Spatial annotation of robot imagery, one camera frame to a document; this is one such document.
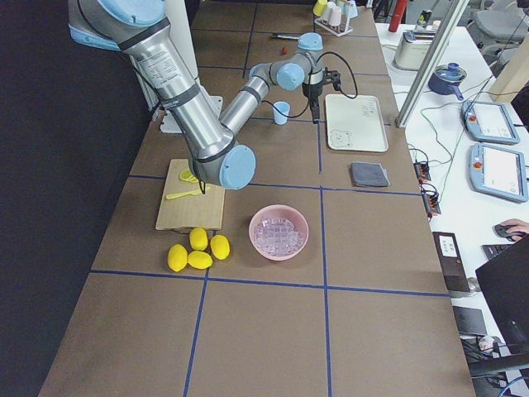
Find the toaster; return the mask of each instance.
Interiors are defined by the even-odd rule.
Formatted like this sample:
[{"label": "toaster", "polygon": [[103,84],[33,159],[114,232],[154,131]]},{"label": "toaster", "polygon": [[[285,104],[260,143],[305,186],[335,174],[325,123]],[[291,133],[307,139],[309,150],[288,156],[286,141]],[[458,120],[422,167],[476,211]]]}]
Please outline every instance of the toaster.
[{"label": "toaster", "polygon": [[404,70],[419,70],[436,33],[434,31],[404,31],[395,51],[393,64]]}]

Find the brown table surface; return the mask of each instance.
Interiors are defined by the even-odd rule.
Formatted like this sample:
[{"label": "brown table surface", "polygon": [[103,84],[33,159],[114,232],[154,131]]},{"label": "brown table surface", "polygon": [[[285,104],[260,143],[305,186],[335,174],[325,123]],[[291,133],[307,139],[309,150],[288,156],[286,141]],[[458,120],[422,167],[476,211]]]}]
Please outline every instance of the brown table surface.
[{"label": "brown table surface", "polygon": [[[167,251],[188,237],[156,231],[155,220],[169,161],[187,149],[152,124],[41,397],[474,396],[371,11],[359,14],[348,36],[317,31],[350,62],[360,93],[379,98],[389,150],[332,151],[325,121],[307,113],[277,126],[261,104],[238,135],[255,151],[255,177],[226,192],[230,257],[175,274]],[[252,65],[295,50],[270,33],[312,31],[311,15],[203,2],[192,29],[201,82],[229,103]],[[338,59],[326,65],[351,87]],[[305,103],[299,90],[267,99],[293,112]],[[355,187],[356,160],[382,163],[391,185]],[[295,207],[310,227],[289,261],[267,261],[248,238],[251,216],[272,203]]]}]

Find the person's hand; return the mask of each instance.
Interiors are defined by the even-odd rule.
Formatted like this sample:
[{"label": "person's hand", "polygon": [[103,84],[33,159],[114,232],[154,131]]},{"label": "person's hand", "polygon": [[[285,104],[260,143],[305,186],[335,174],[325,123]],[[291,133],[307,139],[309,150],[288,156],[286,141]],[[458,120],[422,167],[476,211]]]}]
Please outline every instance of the person's hand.
[{"label": "person's hand", "polygon": [[[507,233],[523,232],[526,233],[526,235],[529,234],[529,223],[523,222],[520,219],[508,219],[507,221],[501,222],[500,225],[510,226],[510,228],[507,229]],[[513,236],[512,239],[517,242],[523,239],[523,237]]]}]

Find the wooden cutting board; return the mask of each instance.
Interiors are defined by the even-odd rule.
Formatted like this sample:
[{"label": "wooden cutting board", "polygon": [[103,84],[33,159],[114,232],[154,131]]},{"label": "wooden cutting board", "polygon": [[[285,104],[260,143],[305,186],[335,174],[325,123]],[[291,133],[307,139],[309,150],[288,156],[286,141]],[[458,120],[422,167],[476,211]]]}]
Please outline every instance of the wooden cutting board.
[{"label": "wooden cutting board", "polygon": [[174,229],[189,232],[194,227],[220,230],[224,210],[224,188],[208,184],[210,189],[206,194],[165,199],[167,194],[199,189],[198,183],[192,184],[179,179],[180,172],[187,169],[187,160],[171,160],[156,220],[156,230]]}]

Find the black curtain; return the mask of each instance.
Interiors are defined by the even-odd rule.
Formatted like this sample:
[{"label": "black curtain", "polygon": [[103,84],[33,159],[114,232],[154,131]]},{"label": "black curtain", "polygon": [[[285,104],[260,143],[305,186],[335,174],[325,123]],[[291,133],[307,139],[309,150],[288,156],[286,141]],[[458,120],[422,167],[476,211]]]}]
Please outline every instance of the black curtain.
[{"label": "black curtain", "polygon": [[0,2],[0,395],[37,396],[149,122],[66,1]]}]

